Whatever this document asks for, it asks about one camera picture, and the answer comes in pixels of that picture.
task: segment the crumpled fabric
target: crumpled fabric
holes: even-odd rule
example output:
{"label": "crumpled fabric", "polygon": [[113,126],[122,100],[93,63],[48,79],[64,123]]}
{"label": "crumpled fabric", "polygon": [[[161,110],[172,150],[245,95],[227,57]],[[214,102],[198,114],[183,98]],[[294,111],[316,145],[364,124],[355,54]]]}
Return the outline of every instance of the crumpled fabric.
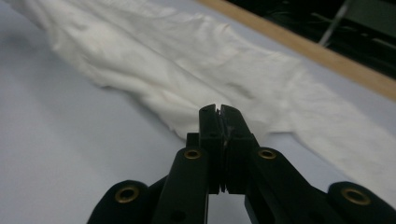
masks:
{"label": "crumpled fabric", "polygon": [[231,105],[258,138],[293,132],[351,179],[396,206],[396,139],[315,81],[302,63],[248,43],[225,23],[144,0],[8,1],[54,51],[100,86],[133,92],[171,130]]}

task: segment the white table surface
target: white table surface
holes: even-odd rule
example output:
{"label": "white table surface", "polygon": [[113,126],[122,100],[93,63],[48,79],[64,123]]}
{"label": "white table surface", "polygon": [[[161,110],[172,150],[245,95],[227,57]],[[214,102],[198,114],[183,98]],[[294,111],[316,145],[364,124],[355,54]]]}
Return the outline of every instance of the white table surface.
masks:
{"label": "white table surface", "polygon": [[[257,45],[302,58],[319,80],[396,135],[392,101],[198,3],[157,1],[210,14]],[[347,180],[289,133],[259,141],[282,151],[319,189]],[[42,31],[0,1],[0,223],[85,223],[112,185],[154,183],[183,146],[131,94],[100,89],[63,62]],[[208,223],[250,223],[243,201],[211,196]]]}

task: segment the metal rivet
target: metal rivet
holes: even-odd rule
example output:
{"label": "metal rivet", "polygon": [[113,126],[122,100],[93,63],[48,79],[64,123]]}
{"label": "metal rivet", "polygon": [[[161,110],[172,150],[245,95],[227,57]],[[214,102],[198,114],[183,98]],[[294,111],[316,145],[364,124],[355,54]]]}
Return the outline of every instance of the metal rivet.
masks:
{"label": "metal rivet", "polygon": [[358,205],[367,205],[371,203],[370,198],[358,189],[351,189],[351,188],[342,189],[341,194],[348,201]]}
{"label": "metal rivet", "polygon": [[274,151],[268,150],[268,149],[260,150],[258,152],[258,154],[259,154],[259,156],[261,158],[264,158],[264,159],[267,159],[267,160],[273,160],[273,159],[276,158],[276,153]]}
{"label": "metal rivet", "polygon": [[196,149],[190,149],[184,153],[184,157],[190,160],[195,160],[201,157],[201,152]]}
{"label": "metal rivet", "polygon": [[136,186],[126,186],[119,189],[115,199],[118,203],[130,203],[139,196],[139,188]]}

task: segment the wooden board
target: wooden board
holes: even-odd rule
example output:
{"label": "wooden board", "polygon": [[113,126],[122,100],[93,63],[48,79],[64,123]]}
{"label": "wooden board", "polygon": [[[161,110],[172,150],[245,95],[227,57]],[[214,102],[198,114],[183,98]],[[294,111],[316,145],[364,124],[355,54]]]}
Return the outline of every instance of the wooden board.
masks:
{"label": "wooden board", "polygon": [[312,61],[396,102],[396,81],[223,0],[197,0]]}

